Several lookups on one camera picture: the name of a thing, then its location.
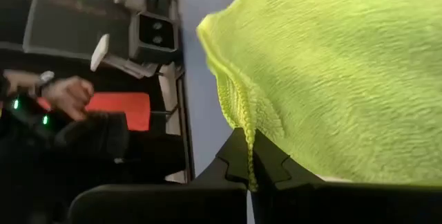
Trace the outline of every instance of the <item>person's hand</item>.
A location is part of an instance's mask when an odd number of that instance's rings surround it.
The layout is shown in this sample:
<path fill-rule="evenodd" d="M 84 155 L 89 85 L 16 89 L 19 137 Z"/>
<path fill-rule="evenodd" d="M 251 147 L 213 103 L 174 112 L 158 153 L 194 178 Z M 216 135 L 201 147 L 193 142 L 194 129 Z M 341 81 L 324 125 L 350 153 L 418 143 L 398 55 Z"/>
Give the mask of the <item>person's hand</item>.
<path fill-rule="evenodd" d="M 79 77 L 57 80 L 41 92 L 52 108 L 64 111 L 74 120 L 86 118 L 85 106 L 93 93 L 93 85 Z"/>

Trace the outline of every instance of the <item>red notebook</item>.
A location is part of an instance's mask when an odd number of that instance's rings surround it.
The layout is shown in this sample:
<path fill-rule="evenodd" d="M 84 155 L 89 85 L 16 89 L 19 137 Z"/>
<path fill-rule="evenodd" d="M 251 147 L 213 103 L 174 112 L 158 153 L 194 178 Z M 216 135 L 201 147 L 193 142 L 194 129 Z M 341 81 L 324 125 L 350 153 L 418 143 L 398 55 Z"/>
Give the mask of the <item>red notebook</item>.
<path fill-rule="evenodd" d="M 50 109 L 44 99 L 39 98 L 39 103 L 45 109 Z M 125 112 L 129 130 L 149 130 L 151 102 L 146 93 L 95 93 L 86 110 Z"/>

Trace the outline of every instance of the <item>lime green towel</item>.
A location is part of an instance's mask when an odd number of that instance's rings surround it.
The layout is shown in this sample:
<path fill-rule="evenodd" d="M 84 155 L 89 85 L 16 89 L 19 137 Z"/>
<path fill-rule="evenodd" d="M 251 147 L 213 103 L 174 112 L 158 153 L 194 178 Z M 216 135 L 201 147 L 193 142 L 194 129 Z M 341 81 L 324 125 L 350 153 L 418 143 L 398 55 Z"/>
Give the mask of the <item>lime green towel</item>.
<path fill-rule="evenodd" d="M 198 34 L 250 149 L 259 129 L 322 176 L 442 182 L 442 0 L 235 0 Z"/>

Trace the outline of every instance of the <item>orange object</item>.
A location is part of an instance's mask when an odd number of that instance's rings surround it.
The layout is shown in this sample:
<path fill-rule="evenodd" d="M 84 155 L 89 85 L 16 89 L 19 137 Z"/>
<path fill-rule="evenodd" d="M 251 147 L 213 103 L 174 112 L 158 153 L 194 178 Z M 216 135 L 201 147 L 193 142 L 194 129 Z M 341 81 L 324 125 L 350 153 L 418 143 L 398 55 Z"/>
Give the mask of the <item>orange object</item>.
<path fill-rule="evenodd" d="M 46 110 L 50 109 L 45 99 L 39 98 L 38 102 Z M 151 102 L 146 93 L 95 93 L 86 110 L 125 112 L 129 130 L 149 130 Z"/>

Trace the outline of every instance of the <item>green light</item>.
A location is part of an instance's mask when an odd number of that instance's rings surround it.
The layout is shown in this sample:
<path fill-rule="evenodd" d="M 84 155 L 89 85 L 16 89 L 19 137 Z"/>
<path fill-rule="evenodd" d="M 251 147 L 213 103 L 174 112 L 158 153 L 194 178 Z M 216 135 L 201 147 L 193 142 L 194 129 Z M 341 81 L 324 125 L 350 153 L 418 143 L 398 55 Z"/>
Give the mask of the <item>green light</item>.
<path fill-rule="evenodd" d="M 49 118 L 48 118 L 47 115 L 45 115 L 45 116 L 43 117 L 43 124 L 48 124 L 48 122 L 49 122 Z"/>
<path fill-rule="evenodd" d="M 14 109 L 18 109 L 19 108 L 19 100 L 14 100 Z"/>

